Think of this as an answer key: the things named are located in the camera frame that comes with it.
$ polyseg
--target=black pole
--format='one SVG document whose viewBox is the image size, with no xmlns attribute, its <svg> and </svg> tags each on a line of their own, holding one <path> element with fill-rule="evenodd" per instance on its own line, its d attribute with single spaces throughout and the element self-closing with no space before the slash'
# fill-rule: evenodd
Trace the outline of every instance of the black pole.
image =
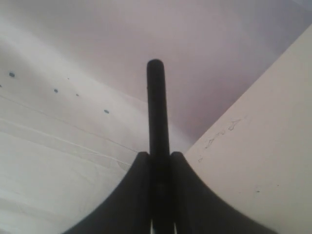
<svg viewBox="0 0 312 234">
<path fill-rule="evenodd" d="M 158 59 L 147 64 L 147 90 L 152 157 L 150 194 L 153 229 L 155 234 L 173 234 L 166 82 L 164 65 Z"/>
</svg>

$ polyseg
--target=white ceiling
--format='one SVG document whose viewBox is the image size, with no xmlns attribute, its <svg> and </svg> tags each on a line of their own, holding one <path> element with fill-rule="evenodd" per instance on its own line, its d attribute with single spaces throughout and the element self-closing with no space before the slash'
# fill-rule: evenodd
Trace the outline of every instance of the white ceiling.
<svg viewBox="0 0 312 234">
<path fill-rule="evenodd" d="M 0 11 L 142 101 L 146 63 L 162 59 L 170 121 L 191 142 L 312 23 L 312 12 L 290 0 L 1 0 Z"/>
</svg>

